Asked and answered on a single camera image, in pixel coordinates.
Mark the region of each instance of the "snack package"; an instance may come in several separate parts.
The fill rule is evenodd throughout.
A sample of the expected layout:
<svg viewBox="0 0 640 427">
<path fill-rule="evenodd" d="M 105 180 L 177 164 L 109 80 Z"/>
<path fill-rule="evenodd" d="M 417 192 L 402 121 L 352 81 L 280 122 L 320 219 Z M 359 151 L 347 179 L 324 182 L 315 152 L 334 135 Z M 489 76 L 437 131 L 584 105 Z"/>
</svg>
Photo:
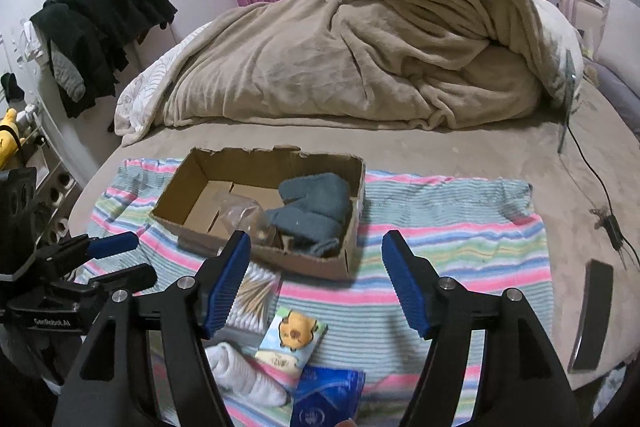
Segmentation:
<svg viewBox="0 0 640 427">
<path fill-rule="evenodd" d="M 267 375 L 293 393 L 326 324 L 287 308 L 278 308 L 255 359 Z"/>
<path fill-rule="evenodd" d="M 355 418 L 365 374 L 307 365 L 294 394 L 289 427 L 334 427 Z"/>
</svg>

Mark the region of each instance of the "box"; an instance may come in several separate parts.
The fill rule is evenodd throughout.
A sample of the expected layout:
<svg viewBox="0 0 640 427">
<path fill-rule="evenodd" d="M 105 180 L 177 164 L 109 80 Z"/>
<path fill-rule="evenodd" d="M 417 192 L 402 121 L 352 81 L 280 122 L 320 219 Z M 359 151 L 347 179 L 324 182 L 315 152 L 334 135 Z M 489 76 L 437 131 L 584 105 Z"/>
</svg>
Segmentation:
<svg viewBox="0 0 640 427">
<path fill-rule="evenodd" d="M 284 180 L 334 172 L 351 187 L 351 213 L 333 257 L 316 258 L 278 247 L 252 246 L 252 259 L 281 269 L 331 280 L 349 280 L 359 263 L 356 234 L 364 197 L 365 166 L 349 154 L 305 153 L 293 146 L 272 150 L 225 148 L 207 151 L 194 148 L 164 189 L 151 215 L 178 236 L 185 250 L 215 256 L 229 233 L 216 218 L 214 195 L 230 191 L 251 197 L 260 206 L 282 206 L 278 186 Z"/>
</svg>

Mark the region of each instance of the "beige blanket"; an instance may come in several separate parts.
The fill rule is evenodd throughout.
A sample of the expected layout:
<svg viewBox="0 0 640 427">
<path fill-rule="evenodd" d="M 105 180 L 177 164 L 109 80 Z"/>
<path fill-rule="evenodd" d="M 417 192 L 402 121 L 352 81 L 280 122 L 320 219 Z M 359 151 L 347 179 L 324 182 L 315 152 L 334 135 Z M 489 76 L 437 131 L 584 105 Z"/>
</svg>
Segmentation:
<svg viewBox="0 0 640 427">
<path fill-rule="evenodd" d="M 563 53 L 532 0 L 281 0 L 204 28 L 150 103 L 165 126 L 461 128 L 561 103 Z"/>
</svg>

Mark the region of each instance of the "beige bed sheet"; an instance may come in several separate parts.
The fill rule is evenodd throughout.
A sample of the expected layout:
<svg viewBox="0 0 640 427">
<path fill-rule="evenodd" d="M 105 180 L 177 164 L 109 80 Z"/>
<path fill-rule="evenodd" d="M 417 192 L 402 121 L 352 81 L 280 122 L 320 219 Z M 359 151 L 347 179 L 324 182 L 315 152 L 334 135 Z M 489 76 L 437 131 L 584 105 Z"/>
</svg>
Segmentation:
<svg viewBox="0 0 640 427">
<path fill-rule="evenodd" d="M 548 232 L 555 312 L 553 342 L 562 365 L 574 347 L 584 288 L 584 267 L 598 259 L 614 267 L 613 306 L 604 352 L 596 371 L 570 375 L 574 389 L 612 369 L 640 344 L 640 271 L 625 256 L 626 270 L 607 233 L 594 230 L 590 208 L 606 204 L 602 188 L 567 137 L 558 156 L 556 116 L 533 117 L 470 130 L 362 130 L 209 122 L 161 128 L 142 142 L 119 148 L 100 168 L 76 203 L 71 232 L 86 230 L 95 201 L 110 185 L 124 158 L 185 156 L 192 147 L 270 148 L 295 144 L 308 151 L 348 152 L 369 169 L 450 176 L 520 178 L 533 185 L 533 201 Z M 586 84 L 572 129 L 602 176 L 626 237 L 640 247 L 640 151 L 638 141 L 593 86 Z"/>
</svg>

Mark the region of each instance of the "gray towel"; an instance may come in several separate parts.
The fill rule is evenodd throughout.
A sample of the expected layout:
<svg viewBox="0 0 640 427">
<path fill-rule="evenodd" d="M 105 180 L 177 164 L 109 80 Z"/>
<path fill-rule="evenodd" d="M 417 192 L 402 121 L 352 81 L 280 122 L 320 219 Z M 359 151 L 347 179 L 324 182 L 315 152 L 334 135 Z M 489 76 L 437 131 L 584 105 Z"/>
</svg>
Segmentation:
<svg viewBox="0 0 640 427">
<path fill-rule="evenodd" d="M 282 208 L 265 210 L 270 223 L 281 232 L 292 235 L 297 241 L 304 243 L 322 243 L 337 238 L 342 226 L 331 217 L 312 212 L 303 212 L 290 204 Z"/>
<path fill-rule="evenodd" d="M 332 172 L 285 180 L 278 191 L 282 201 L 290 206 L 331 217 L 339 223 L 344 222 L 351 206 L 349 184 Z"/>
<path fill-rule="evenodd" d="M 325 253 L 331 250 L 336 250 L 340 247 L 340 239 L 332 237 L 321 243 L 300 243 L 293 241 L 293 251 L 296 253 L 304 253 L 305 255 L 311 255 L 313 257 L 322 257 Z"/>
</svg>

